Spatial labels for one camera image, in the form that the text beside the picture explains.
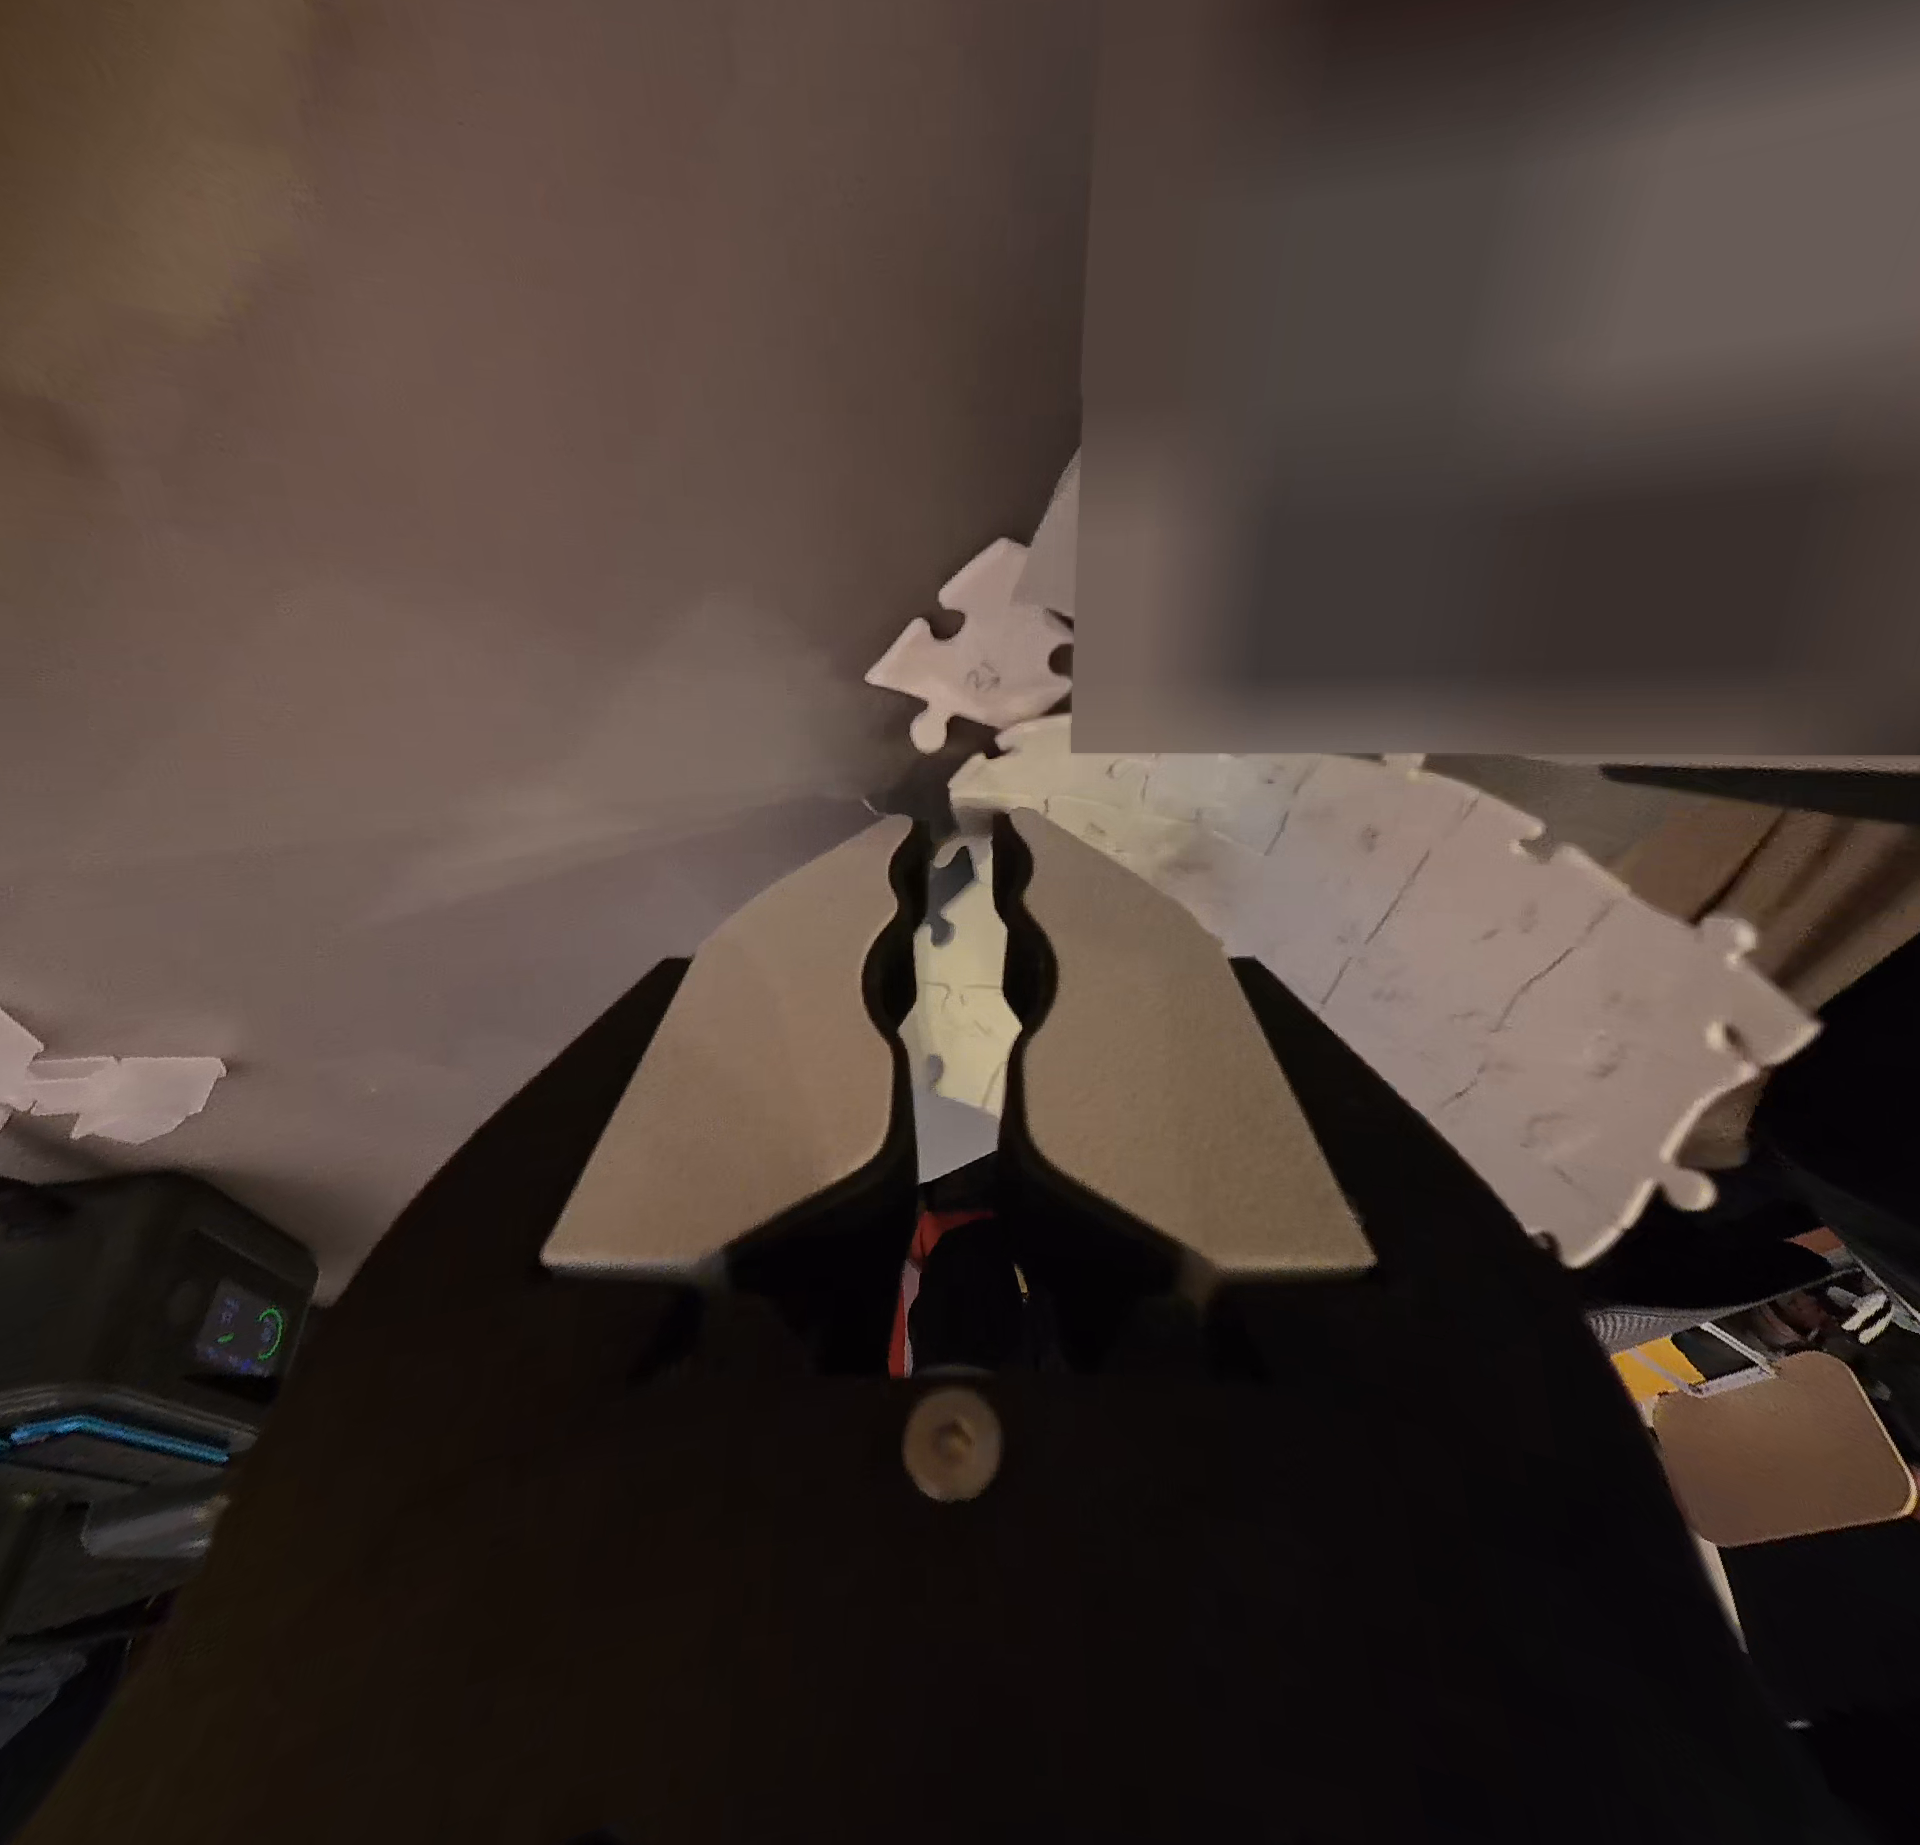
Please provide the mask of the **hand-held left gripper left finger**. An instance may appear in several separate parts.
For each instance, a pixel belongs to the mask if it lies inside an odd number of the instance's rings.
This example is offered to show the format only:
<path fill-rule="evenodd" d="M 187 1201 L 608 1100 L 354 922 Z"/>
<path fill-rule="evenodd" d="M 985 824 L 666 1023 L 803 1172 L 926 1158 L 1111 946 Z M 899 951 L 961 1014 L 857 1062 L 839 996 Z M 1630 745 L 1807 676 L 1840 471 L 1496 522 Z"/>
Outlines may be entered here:
<path fill-rule="evenodd" d="M 814 1364 L 883 1372 L 917 1214 L 899 1025 L 919 824 L 876 819 L 695 948 L 540 1248 L 562 1279 L 772 1304 Z"/>

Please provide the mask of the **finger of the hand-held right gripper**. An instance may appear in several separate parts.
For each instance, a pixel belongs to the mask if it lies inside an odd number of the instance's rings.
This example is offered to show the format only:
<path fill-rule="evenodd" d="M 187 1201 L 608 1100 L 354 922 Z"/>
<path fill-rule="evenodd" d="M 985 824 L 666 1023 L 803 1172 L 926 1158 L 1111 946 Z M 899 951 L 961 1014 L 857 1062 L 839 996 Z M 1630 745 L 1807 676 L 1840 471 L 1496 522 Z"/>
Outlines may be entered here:
<path fill-rule="evenodd" d="M 1065 622 L 1076 613 L 1082 452 L 1067 460 L 1024 550 L 1018 604 Z"/>

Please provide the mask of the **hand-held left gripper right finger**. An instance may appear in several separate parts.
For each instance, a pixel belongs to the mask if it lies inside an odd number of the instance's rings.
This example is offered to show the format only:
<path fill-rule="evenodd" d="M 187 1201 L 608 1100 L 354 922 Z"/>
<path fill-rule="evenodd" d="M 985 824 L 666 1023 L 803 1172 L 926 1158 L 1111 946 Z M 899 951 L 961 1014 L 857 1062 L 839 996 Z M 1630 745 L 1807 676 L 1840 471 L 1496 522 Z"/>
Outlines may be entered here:
<path fill-rule="evenodd" d="M 991 828 L 1018 1036 L 1000 1161 L 1071 1366 L 1227 1288 L 1345 1285 L 1374 1243 L 1220 941 L 1039 810 Z"/>

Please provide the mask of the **single curved white puzzle piece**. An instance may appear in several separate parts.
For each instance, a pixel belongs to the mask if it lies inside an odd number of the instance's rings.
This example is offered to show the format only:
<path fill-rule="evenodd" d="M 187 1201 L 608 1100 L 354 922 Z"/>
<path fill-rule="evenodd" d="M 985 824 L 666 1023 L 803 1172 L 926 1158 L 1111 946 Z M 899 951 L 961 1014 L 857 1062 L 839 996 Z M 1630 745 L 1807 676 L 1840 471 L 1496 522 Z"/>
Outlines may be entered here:
<path fill-rule="evenodd" d="M 1071 691 L 1052 659 L 1070 647 L 1071 625 L 1015 596 L 1028 549 L 995 539 L 937 593 L 955 631 L 937 634 L 917 616 L 865 671 L 876 688 L 919 702 L 907 724 L 911 747 L 940 755 L 954 721 L 1014 728 L 1041 718 Z"/>

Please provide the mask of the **partly built puzzle ball shell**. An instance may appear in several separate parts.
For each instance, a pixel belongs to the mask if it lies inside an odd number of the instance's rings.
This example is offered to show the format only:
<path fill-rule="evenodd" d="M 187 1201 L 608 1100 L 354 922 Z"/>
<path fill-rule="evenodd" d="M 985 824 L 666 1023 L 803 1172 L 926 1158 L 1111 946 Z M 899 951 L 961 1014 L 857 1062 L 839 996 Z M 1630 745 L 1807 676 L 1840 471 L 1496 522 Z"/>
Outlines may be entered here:
<path fill-rule="evenodd" d="M 1259 963 L 1410 1100 L 1569 1266 L 1656 1192 L 1707 1208 L 1681 1150 L 1817 1020 L 1751 967 L 1742 921 L 1680 921 L 1541 824 L 1416 759 L 1091 755 L 1065 714 L 1004 728 L 947 783 L 976 883 L 917 937 L 907 1060 L 1000 1113 L 990 817 L 1029 808 Z"/>

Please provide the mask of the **person's beige trousers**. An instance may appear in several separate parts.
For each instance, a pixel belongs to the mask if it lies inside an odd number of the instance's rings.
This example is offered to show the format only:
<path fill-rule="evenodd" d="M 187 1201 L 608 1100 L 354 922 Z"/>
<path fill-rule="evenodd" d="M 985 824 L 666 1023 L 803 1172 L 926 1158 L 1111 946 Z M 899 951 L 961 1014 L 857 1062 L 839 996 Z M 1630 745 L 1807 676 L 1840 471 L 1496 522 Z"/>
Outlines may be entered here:
<path fill-rule="evenodd" d="M 1685 798 L 1612 863 L 1680 921 L 1731 919 L 1751 969 L 1821 1012 L 1918 930 L 1918 828 Z"/>

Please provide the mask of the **black white sneaker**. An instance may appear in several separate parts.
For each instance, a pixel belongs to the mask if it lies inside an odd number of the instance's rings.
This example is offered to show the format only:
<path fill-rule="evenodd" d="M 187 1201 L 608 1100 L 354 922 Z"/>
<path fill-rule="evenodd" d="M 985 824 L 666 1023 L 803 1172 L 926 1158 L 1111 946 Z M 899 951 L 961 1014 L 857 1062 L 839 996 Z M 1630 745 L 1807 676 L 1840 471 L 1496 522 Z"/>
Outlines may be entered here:
<path fill-rule="evenodd" d="M 1865 1352 L 1900 1339 L 1915 1342 L 1915 1308 L 1842 1243 L 1802 1234 L 1790 1243 L 1810 1276 L 1747 1314 L 1776 1352 Z"/>

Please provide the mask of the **black power station with display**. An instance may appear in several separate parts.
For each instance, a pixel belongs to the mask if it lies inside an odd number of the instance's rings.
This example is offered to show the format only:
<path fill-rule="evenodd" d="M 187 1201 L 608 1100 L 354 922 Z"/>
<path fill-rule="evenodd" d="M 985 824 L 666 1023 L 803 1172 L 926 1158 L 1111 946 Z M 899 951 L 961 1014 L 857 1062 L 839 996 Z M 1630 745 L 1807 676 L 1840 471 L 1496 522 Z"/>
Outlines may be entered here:
<path fill-rule="evenodd" d="M 281 1390 L 320 1266 L 179 1172 L 4 1181 L 4 1640 L 171 1591 Z"/>

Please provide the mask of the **tan rounded stool seat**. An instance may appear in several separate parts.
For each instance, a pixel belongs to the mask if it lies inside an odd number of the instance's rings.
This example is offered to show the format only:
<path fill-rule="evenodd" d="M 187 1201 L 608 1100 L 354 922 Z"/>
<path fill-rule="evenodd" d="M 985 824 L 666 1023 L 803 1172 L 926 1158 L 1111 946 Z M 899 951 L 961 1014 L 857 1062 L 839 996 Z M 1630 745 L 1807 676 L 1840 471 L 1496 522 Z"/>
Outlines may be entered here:
<path fill-rule="evenodd" d="M 1718 1548 L 1909 1518 L 1915 1477 L 1860 1378 L 1797 1352 L 1738 1385 L 1670 1390 L 1646 1411 L 1670 1493 Z"/>

